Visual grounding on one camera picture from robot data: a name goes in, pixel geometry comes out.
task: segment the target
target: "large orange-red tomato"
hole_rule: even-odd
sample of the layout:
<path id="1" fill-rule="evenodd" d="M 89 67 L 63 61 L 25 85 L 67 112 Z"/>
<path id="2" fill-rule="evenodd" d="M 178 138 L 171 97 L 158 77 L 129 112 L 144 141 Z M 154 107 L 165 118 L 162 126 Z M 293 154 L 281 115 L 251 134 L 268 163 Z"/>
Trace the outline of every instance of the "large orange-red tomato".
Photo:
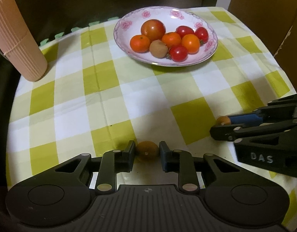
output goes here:
<path id="1" fill-rule="evenodd" d="M 166 27 L 156 19 L 148 20 L 141 26 L 141 34 L 146 35 L 151 41 L 161 39 L 165 33 Z"/>

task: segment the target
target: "pink flower pattern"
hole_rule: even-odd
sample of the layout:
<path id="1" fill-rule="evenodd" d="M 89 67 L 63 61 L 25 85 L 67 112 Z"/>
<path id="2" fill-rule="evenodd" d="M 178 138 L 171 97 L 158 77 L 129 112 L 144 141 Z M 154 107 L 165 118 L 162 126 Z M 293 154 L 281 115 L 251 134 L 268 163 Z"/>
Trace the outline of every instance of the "pink flower pattern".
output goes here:
<path id="1" fill-rule="evenodd" d="M 181 19 L 181 20 L 184 19 L 184 16 L 182 16 L 182 13 L 180 11 L 171 10 L 170 15 L 174 16 L 174 17 L 176 17 L 178 19 Z"/>
<path id="2" fill-rule="evenodd" d="M 132 21 L 122 21 L 120 24 L 120 26 L 124 31 L 128 30 L 131 25 L 132 25 Z"/>
<path id="3" fill-rule="evenodd" d="M 147 11 L 147 10 L 143 11 L 143 13 L 142 13 L 143 18 L 149 18 L 150 16 L 151 16 L 151 13 L 149 11 Z"/>
<path id="4" fill-rule="evenodd" d="M 196 29 L 198 29 L 198 28 L 200 28 L 200 27 L 203 27 L 203 23 L 201 23 L 201 22 L 196 22 L 196 23 L 194 24 L 194 26 L 195 26 Z"/>
<path id="5" fill-rule="evenodd" d="M 208 51 L 215 44 L 215 40 L 211 39 L 206 43 L 205 51 Z"/>

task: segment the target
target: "green and white tablecloth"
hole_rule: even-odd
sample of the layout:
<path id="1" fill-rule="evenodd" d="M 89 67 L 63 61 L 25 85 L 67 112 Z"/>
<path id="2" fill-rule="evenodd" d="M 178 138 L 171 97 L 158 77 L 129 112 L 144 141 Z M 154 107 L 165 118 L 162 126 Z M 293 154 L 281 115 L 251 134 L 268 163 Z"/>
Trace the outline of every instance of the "green and white tablecloth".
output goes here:
<path id="1" fill-rule="evenodd" d="M 297 226 L 297 179 L 244 165 L 231 142 L 217 142 L 209 129 L 217 117 L 250 112 L 294 94 L 264 44 L 222 8 L 188 9 L 217 33 L 213 57 L 194 66 L 164 68 L 137 62 L 113 38 L 118 20 L 61 37 L 41 47 L 50 69 L 38 82 L 21 77 L 10 117 L 7 145 L 9 187 L 80 153 L 102 156 L 129 140 L 166 141 L 193 156 L 214 153 L 282 185 L 291 200 L 284 225 Z M 135 161 L 119 183 L 176 183 L 160 162 Z"/>

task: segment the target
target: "screw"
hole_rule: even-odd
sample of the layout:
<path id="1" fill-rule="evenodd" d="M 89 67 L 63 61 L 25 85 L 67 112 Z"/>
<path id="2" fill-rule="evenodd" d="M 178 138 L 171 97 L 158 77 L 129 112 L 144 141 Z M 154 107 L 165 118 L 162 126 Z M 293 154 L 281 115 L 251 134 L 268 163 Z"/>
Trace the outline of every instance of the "screw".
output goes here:
<path id="1" fill-rule="evenodd" d="M 182 186 L 185 191 L 192 192 L 198 189 L 198 186 L 192 183 L 187 183 Z"/>
<path id="2" fill-rule="evenodd" d="M 297 118 L 293 119 L 293 123 L 297 124 Z"/>
<path id="3" fill-rule="evenodd" d="M 106 192 L 112 189 L 112 186 L 107 183 L 103 183 L 97 186 L 97 189 L 102 192 Z"/>
<path id="4" fill-rule="evenodd" d="M 237 138 L 234 143 L 240 143 L 242 141 L 242 138 Z"/>

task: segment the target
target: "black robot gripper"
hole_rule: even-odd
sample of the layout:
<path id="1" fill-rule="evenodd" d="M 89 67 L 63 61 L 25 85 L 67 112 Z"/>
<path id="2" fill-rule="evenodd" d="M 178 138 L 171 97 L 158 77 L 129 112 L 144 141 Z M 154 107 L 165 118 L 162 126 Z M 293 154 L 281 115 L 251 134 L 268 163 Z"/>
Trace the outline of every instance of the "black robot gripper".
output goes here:
<path id="1" fill-rule="evenodd" d="M 282 232 L 289 197 L 278 184 L 214 154 L 193 157 L 159 144 L 162 169 L 178 185 L 120 185 L 135 143 L 91 158 L 82 153 L 10 189 L 6 206 L 23 231 Z M 95 189 L 89 189 L 98 172 Z M 201 172 L 205 188 L 199 186 Z"/>

